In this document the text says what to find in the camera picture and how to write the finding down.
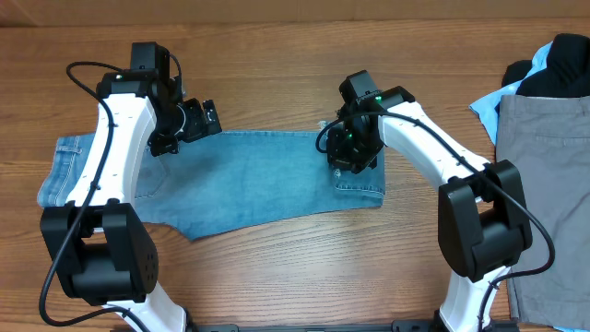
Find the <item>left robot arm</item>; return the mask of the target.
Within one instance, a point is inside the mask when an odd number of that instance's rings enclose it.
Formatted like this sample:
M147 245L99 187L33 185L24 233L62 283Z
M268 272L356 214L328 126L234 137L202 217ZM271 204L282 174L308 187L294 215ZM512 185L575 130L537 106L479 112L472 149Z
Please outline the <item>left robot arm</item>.
M213 101L185 100L183 77L171 75L178 59L154 41L132 45L130 66L106 65L95 89L98 122L88 158L60 207L41 215L41 234L52 265L41 287L41 319L53 279L66 296L93 306L63 322L72 326L118 314L135 331L194 331L188 311L158 282L156 245L135 211L136 183L146 150L158 157L221 132Z

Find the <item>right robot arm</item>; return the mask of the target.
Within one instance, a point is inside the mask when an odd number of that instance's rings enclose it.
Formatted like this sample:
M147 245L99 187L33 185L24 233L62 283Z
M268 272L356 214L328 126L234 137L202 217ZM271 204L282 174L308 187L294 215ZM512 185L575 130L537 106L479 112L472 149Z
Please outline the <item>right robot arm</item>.
M395 320L394 331L516 331L490 318L498 286L532 242L519 171L462 147L402 87L380 90L362 70L340 84L344 104L322 131L328 163L359 173L384 147L401 153L438 194L438 245L452 269L447 295L431 319Z

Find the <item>grey shorts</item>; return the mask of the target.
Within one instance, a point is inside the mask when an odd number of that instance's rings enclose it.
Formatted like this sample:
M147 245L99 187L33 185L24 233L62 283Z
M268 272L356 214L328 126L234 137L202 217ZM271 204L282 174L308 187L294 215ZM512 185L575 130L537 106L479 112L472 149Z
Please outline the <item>grey shorts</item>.
M527 208L548 231L553 266L510 279L511 312L537 325L589 327L589 100L507 95L497 160L520 172Z

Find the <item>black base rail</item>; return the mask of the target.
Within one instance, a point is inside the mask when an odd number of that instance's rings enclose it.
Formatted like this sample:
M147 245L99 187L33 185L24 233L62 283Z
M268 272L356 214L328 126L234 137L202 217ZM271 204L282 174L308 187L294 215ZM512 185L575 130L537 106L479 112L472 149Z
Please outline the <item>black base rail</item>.
M440 320L396 320L390 324L306 325L306 326L237 326L191 324L192 332L444 332Z

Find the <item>black garment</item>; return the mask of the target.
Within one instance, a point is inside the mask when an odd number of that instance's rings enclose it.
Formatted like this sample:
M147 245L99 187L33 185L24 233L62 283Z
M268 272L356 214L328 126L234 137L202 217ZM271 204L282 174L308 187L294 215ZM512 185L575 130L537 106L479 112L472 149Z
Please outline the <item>black garment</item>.
M581 98L589 96L589 38L561 33L555 36L545 57L546 67L533 70L532 60L508 65L501 86L520 81L517 95L526 97Z

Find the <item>light blue cloth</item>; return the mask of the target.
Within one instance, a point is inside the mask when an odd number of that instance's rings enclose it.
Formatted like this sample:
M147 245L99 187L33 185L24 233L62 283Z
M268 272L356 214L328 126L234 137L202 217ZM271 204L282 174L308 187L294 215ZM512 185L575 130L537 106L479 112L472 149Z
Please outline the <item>light blue cloth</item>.
M522 82L539 71L547 68L547 58L552 41L540 47L531 60L520 60L509 65L502 79L501 88L479 98L469 105L469 109L478 116L490 141L496 145L499 109L504 95L514 95Z

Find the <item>blue denim jeans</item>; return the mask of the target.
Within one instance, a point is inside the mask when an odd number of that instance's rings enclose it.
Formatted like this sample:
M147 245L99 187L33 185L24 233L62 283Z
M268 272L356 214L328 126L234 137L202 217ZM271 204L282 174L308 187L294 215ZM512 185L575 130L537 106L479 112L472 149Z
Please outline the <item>blue denim jeans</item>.
M384 202L384 156L358 174L329 165L314 132L226 131L159 157L113 140L100 184L136 169L134 208L144 222L189 240L281 219Z

